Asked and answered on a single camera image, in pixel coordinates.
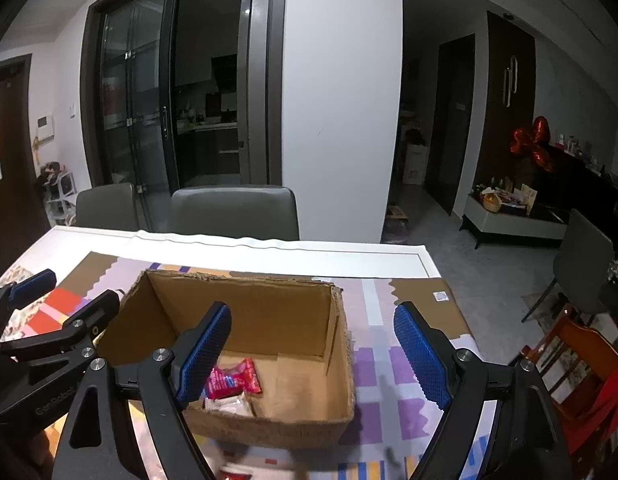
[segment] brown door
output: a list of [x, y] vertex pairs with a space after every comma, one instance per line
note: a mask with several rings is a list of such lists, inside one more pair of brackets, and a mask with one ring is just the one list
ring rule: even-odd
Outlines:
[[49, 230], [34, 186], [27, 91], [26, 59], [0, 63], [0, 275]]
[[440, 45], [438, 83], [425, 189], [451, 214], [465, 161], [474, 96], [476, 38]]
[[520, 164], [509, 151], [512, 132], [531, 129], [536, 96], [533, 36], [490, 12], [487, 24], [489, 83], [475, 184], [488, 184], [492, 177], [498, 182], [505, 176], [517, 181]]

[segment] pink snack package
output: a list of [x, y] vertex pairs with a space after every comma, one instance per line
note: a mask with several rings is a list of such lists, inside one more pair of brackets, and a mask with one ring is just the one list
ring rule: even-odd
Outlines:
[[256, 375], [256, 368], [251, 358], [247, 357], [233, 368], [214, 367], [205, 384], [205, 397], [208, 399], [224, 399], [241, 392], [260, 394], [262, 389]]
[[249, 473], [238, 473], [235, 471], [227, 471], [225, 468], [220, 469], [220, 480], [249, 480]]

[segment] tile floor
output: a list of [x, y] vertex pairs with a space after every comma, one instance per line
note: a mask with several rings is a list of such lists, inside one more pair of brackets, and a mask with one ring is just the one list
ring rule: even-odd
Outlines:
[[552, 279], [556, 249], [483, 244], [449, 216], [420, 186], [403, 186], [400, 206], [409, 216], [409, 245], [425, 245], [487, 361], [506, 364], [543, 336], [523, 296], [541, 293]]

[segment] heart-shaped balloon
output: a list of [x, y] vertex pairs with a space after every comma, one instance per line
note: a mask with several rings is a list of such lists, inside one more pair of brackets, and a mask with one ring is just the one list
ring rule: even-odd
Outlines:
[[542, 115], [534, 119], [531, 140], [535, 144], [547, 144], [550, 139], [549, 123]]
[[514, 155], [527, 155], [533, 148], [531, 135], [524, 128], [518, 128], [513, 131], [512, 142], [510, 143], [510, 152]]
[[542, 146], [536, 145], [531, 152], [531, 158], [539, 168], [548, 171], [548, 173], [553, 173], [556, 170], [551, 156]]

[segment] cardboard box on floor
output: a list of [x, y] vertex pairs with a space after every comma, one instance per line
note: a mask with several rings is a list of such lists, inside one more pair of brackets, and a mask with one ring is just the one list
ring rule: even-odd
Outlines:
[[255, 418], [207, 412], [192, 402], [193, 433], [253, 446], [333, 446], [353, 420], [355, 387], [340, 289], [276, 278], [222, 278], [147, 270], [121, 302], [98, 343], [110, 364], [139, 362], [169, 348], [214, 301], [231, 309], [231, 334], [219, 359], [251, 357], [262, 386]]

